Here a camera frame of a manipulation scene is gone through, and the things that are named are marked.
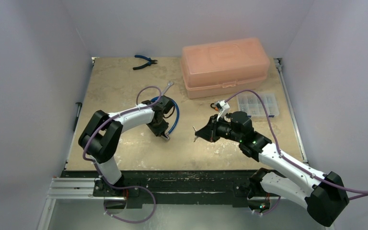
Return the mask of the blue cable lock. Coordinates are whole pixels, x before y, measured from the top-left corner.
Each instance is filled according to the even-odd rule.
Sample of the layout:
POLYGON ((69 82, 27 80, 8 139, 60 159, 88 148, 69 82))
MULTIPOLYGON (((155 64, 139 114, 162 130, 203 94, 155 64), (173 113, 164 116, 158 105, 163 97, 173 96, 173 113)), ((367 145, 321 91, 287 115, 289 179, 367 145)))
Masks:
POLYGON ((170 134, 174 131, 178 124, 179 120, 179 108, 177 103, 167 96, 162 96, 158 102, 153 106, 152 109, 160 109, 164 113, 165 120, 170 118, 172 115, 176 115, 175 122, 173 125, 167 129, 168 136, 170 137, 170 134))

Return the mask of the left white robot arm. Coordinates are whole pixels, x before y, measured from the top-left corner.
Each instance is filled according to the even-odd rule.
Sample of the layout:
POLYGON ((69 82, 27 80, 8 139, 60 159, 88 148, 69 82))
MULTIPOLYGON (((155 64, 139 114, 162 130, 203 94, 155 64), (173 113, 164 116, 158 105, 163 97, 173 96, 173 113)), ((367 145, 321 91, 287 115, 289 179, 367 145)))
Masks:
POLYGON ((136 107, 118 113, 96 111, 78 139, 83 159, 90 161, 105 183, 105 190, 118 196, 124 189, 124 177, 114 158, 121 135, 146 125, 156 137, 168 141, 179 120, 177 103, 162 96, 143 101, 136 107))

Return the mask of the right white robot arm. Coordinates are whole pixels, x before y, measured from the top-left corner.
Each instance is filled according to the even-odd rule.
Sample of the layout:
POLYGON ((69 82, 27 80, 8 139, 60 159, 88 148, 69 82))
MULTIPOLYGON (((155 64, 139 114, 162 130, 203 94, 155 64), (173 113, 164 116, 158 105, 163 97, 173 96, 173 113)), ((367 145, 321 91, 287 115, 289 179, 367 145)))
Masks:
POLYGON ((254 130, 245 112, 230 113, 228 121, 213 115, 195 136, 212 143, 220 138, 235 141, 245 156, 271 167, 259 169, 250 178, 249 196, 266 192, 284 197, 305 208, 317 223, 326 227, 349 204, 338 174, 323 173, 279 151, 269 138, 254 130))

